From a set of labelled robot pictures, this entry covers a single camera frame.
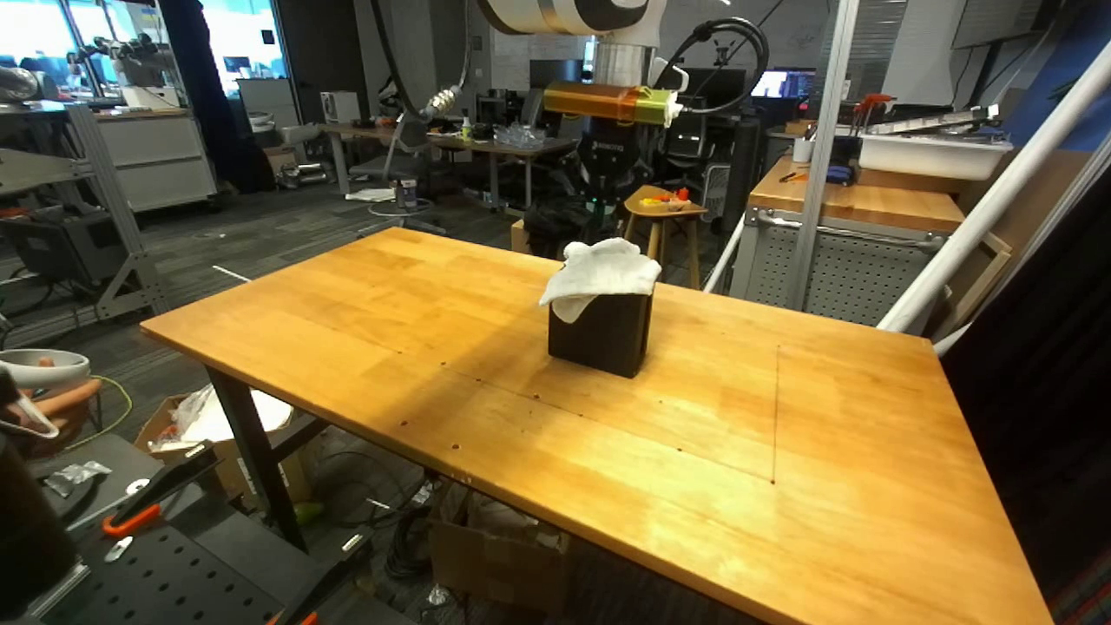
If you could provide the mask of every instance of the workbench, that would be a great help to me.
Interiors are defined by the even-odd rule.
[[[351,174],[347,174],[347,144],[371,138],[389,147],[397,128],[386,124],[322,124],[330,151],[333,151],[333,172],[338,172],[338,188],[347,198],[351,195]],[[543,144],[500,144],[500,138],[463,138],[448,131],[429,131],[429,144],[438,151],[455,151],[455,154],[487,154],[489,155],[489,206],[503,206],[500,198],[500,165],[503,161],[521,161],[526,168],[526,213],[533,207],[533,168],[543,155],[553,154],[571,154],[577,144],[573,138],[543,138]]]
[[[811,172],[782,155],[749,190],[734,297],[787,305]],[[827,184],[807,314],[877,328],[961,226],[944,190],[916,184]]]
[[[622,380],[548,358],[557,266],[386,229],[142,331],[292,541],[252,387],[767,621],[1050,621],[927,341],[660,286]]]

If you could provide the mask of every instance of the tissue box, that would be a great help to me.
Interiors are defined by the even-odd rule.
[[[577,322],[548,308],[548,353],[636,375],[650,346],[654,297],[602,297]]]

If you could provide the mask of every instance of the wooden table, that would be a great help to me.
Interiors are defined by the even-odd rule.
[[[1050,621],[927,341],[658,287],[636,380],[553,360],[553,262],[386,229],[142,331],[770,621]]]
[[[371,138],[389,147],[394,144],[394,128],[371,124],[371,128],[357,128],[357,124],[328,124],[322,128],[333,151],[333,168],[338,168],[338,188],[341,195],[351,195],[351,177],[347,177],[347,154],[343,144],[356,138]],[[521,161],[526,168],[526,207],[533,207],[533,165],[553,154],[571,154],[577,144],[573,138],[544,138],[544,144],[496,144],[496,138],[463,138],[463,137],[444,137],[444,131],[429,131],[431,147],[441,151],[468,151],[468,154],[487,154],[489,155],[489,206],[500,207],[500,161]]]
[[[807,206],[807,172],[792,161],[778,161],[760,184],[749,190],[757,207],[802,207]],[[858,226],[896,226],[916,233],[956,233],[961,226],[961,207],[943,190],[912,188],[879,188],[879,184],[827,184],[822,202],[827,220],[845,220]]]

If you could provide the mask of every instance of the white tissue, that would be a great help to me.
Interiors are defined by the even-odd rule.
[[[564,257],[564,271],[543,293],[543,305],[564,322],[577,322],[596,297],[650,297],[660,277],[660,265],[620,235],[595,248],[571,242]]]

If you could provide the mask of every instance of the floor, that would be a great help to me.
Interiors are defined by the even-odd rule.
[[[448,235],[507,248],[515,217],[482,207],[480,195],[455,188],[438,198],[433,220]],[[330,248],[351,242],[389,220],[367,217],[365,206],[341,202],[330,184],[227,198],[223,207],[174,207],[142,220],[145,255],[164,273],[174,305],[232,287],[237,277],[262,277],[284,265],[306,262]],[[706,266],[715,262],[724,235],[706,229]],[[666,277],[683,277],[683,266],[666,265]],[[167,395],[195,393],[205,372],[145,341],[139,321],[99,322],[48,346],[80,351],[95,372],[116,380],[117,389],[100,395],[100,427],[135,438]],[[343,430],[328,430],[306,447],[312,493],[308,551],[330,562],[338,547],[367,530],[374,562],[356,582],[343,582],[330,601],[330,621],[362,621],[362,606],[380,601],[415,621],[746,621],[743,615],[706,601],[658,573],[645,573],[612,551],[581,547],[558,611],[518,611],[482,597],[433,597],[429,569],[429,530],[422,515],[380,518],[374,503],[399,508],[424,484],[422,466],[371,447]]]

